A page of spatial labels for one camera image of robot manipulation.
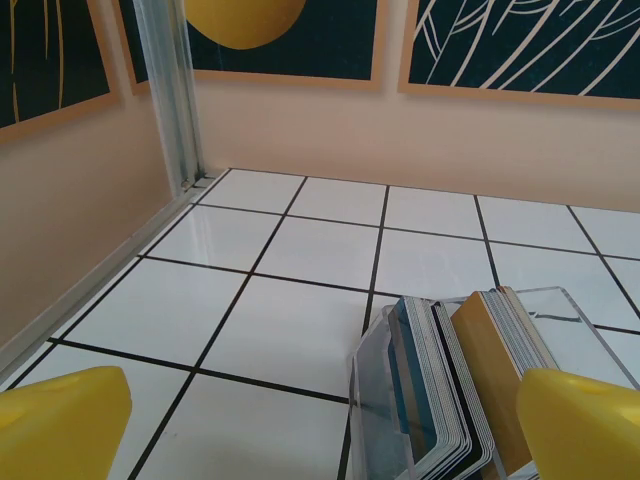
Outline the panel with golden oval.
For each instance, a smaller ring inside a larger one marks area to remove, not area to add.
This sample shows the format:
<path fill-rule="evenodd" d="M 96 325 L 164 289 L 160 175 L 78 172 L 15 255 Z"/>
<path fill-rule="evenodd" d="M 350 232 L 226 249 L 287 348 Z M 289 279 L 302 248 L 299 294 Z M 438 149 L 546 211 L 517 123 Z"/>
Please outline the panel with golden oval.
<path fill-rule="evenodd" d="M 182 0 L 199 79 L 376 91 L 387 0 Z"/>

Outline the blue credit card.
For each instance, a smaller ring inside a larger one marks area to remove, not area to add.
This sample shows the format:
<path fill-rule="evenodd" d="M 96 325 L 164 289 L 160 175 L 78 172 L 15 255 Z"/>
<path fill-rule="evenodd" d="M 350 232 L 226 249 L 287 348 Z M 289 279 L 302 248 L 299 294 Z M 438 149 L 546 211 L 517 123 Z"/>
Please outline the blue credit card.
<path fill-rule="evenodd" d="M 409 436 L 415 461 L 430 452 L 437 435 L 405 302 L 389 313 L 389 362 L 400 430 Z"/>

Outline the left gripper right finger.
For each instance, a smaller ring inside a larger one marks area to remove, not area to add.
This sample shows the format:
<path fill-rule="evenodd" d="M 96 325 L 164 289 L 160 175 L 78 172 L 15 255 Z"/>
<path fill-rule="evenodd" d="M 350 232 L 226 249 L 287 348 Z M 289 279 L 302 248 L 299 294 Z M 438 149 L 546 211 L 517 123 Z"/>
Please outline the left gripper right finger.
<path fill-rule="evenodd" d="M 640 480 L 640 391 L 530 369 L 516 410 L 541 480 Z"/>

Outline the panel with large pink oval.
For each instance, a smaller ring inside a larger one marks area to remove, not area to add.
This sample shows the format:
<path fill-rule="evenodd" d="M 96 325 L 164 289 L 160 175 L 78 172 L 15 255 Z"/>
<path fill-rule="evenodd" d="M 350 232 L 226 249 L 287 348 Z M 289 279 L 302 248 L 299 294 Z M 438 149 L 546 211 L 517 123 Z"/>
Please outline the panel with large pink oval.
<path fill-rule="evenodd" d="M 119 100 L 100 0 L 0 0 L 0 145 Z"/>

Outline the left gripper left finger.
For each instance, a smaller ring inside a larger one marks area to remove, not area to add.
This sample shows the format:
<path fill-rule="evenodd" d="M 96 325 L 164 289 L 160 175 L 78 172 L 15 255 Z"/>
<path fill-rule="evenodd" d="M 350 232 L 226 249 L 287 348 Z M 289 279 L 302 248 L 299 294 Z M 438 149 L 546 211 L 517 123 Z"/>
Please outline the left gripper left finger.
<path fill-rule="evenodd" d="M 116 366 L 0 393 L 0 480 L 107 480 L 131 411 Z"/>

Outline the panel with orange circle leaves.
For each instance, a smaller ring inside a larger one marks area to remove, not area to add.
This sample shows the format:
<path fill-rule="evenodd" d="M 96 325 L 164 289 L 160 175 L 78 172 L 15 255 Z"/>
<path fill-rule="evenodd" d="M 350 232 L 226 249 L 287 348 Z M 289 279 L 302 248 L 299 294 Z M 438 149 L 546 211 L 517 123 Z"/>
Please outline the panel with orange circle leaves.
<path fill-rule="evenodd" d="M 410 0 L 398 90 L 640 111 L 640 0 Z"/>

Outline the clear acrylic card box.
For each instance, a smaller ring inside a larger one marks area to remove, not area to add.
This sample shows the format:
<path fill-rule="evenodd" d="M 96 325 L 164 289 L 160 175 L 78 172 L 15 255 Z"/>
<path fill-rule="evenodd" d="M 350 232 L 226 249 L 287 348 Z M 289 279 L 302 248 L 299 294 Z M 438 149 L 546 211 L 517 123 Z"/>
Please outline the clear acrylic card box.
<path fill-rule="evenodd" d="M 591 377 L 622 387 L 636 388 L 637 382 L 613 350 L 606 345 L 594 325 L 588 320 L 570 295 L 560 287 L 514 290 L 526 309 L 533 314 L 534 325 L 556 359 L 558 370 Z M 440 301 L 455 311 L 458 303 L 467 297 Z M 350 359 L 349 420 L 351 428 L 352 480 L 393 480 L 378 472 L 370 472 L 370 466 L 379 467 L 382 460 L 368 462 L 374 442 L 362 430 L 364 421 L 372 414 L 361 411 L 361 395 L 375 394 L 374 378 L 384 380 L 383 363 L 375 359 L 381 333 L 371 322 Z M 394 460 L 396 454 L 384 454 L 383 460 Z"/>

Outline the aluminium corner post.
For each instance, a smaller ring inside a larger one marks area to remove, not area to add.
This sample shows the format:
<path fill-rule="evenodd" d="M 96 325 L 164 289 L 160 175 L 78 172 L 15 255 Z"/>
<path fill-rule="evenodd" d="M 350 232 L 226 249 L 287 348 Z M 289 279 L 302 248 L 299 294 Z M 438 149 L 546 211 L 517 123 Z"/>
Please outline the aluminium corner post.
<path fill-rule="evenodd" d="M 133 0 L 172 196 L 206 175 L 183 0 Z"/>

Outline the credit card stack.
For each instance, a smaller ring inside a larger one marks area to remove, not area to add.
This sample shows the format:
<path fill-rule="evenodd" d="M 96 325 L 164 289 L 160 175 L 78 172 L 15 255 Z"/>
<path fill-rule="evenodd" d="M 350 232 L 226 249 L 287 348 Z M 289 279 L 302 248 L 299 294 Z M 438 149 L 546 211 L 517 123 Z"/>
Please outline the credit card stack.
<path fill-rule="evenodd" d="M 557 368 L 556 359 L 534 325 L 532 312 L 513 289 L 498 287 L 479 292 L 521 382 L 530 369 Z M 370 466 L 370 472 L 393 480 L 541 480 L 533 458 L 512 475 L 504 470 L 451 321 L 465 300 L 458 303 L 455 311 L 440 301 L 416 297 L 399 300 L 406 305 L 437 440 L 430 452 L 415 461 L 409 436 L 400 430 L 389 362 L 388 317 L 396 302 L 381 311 L 375 324 L 382 337 L 374 357 L 382 361 L 386 378 L 374 378 L 376 393 L 360 397 L 361 411 L 373 416 L 362 424 L 363 432 L 374 442 L 367 460 L 382 460 L 381 466 Z M 391 453 L 396 454 L 396 459 L 383 460 L 384 454 Z"/>

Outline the gold credit card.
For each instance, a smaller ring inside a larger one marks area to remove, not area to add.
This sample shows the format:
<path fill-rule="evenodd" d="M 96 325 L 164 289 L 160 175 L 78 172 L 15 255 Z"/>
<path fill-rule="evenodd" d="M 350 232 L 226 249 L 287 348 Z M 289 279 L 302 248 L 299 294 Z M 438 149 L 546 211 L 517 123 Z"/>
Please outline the gold credit card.
<path fill-rule="evenodd" d="M 532 460 L 516 412 L 521 377 L 479 291 L 463 302 L 451 321 L 504 470 L 512 475 Z"/>

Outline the aluminium side rail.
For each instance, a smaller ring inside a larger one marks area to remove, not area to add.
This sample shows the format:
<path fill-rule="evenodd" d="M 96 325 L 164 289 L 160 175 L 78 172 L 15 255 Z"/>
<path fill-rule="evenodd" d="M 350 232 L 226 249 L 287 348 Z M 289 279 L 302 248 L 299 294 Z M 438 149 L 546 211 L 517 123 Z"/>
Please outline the aluminium side rail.
<path fill-rule="evenodd" d="M 156 215 L 135 231 L 124 243 L 109 254 L 79 282 L 50 307 L 34 318 L 0 348 L 0 385 L 14 374 L 60 326 L 91 301 L 96 294 L 105 292 L 124 270 L 139 259 L 138 253 L 149 247 L 152 240 L 178 222 L 178 217 L 211 191 L 231 170 L 217 169 L 214 177 L 205 177 L 203 187 L 196 185 L 179 198 L 172 200 Z"/>

